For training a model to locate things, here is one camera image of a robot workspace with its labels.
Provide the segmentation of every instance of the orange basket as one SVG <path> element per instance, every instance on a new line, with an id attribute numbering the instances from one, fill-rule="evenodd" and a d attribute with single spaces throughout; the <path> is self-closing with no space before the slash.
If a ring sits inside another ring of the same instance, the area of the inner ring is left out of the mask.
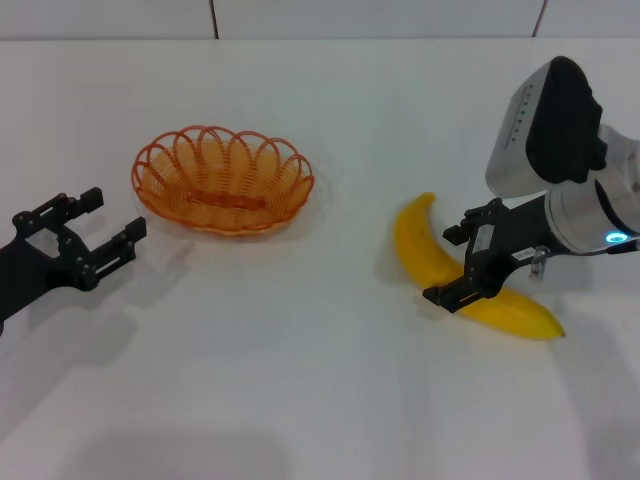
<path id="1" fill-rule="evenodd" d="M 187 127 L 144 147 L 131 170 L 140 201 L 161 217 L 220 235 L 255 235 L 293 219 L 314 184 L 293 145 L 256 132 Z"/>

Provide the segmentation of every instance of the robotic arm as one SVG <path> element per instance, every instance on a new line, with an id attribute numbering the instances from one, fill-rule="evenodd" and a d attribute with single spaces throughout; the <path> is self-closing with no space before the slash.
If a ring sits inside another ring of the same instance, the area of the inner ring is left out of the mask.
<path id="1" fill-rule="evenodd" d="M 495 297 L 531 265 L 541 279 L 548 258 L 640 249 L 640 142 L 600 124 L 580 67 L 557 57 L 511 99 L 486 171 L 497 198 L 467 210 L 443 237 L 468 242 L 464 275 L 423 296 L 450 312 Z M 502 204 L 545 191 L 517 208 Z"/>

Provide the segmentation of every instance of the white tabletop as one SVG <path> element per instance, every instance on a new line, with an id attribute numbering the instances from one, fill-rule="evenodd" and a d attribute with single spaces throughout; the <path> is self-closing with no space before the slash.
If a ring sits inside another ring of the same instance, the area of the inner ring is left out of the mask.
<path id="1" fill-rule="evenodd" d="M 491 198 L 508 100 L 558 54 L 639 138 L 640 39 L 0 43 L 0 245 L 13 214 L 94 186 L 91 246 L 149 220 L 98 289 L 7 322 L 0 478 L 637 479 L 640 257 L 514 275 L 567 330 L 536 343 L 426 304 L 390 243 L 424 191 L 439 231 Z M 289 229 L 222 240 L 145 212 L 137 151 L 191 124 L 309 158 Z"/>

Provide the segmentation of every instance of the yellow banana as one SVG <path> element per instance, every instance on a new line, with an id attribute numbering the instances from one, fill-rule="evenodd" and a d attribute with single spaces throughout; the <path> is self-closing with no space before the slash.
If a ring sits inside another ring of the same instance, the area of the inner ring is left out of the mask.
<path id="1" fill-rule="evenodd" d="M 396 252 L 405 269 L 421 288 L 443 286 L 462 276 L 462 265 L 433 239 L 427 222 L 435 200 L 425 193 L 405 208 L 396 219 Z M 463 315 L 519 337 L 548 340 L 564 336 L 555 317 L 542 305 L 503 288 L 494 298 L 480 299 L 460 310 Z"/>

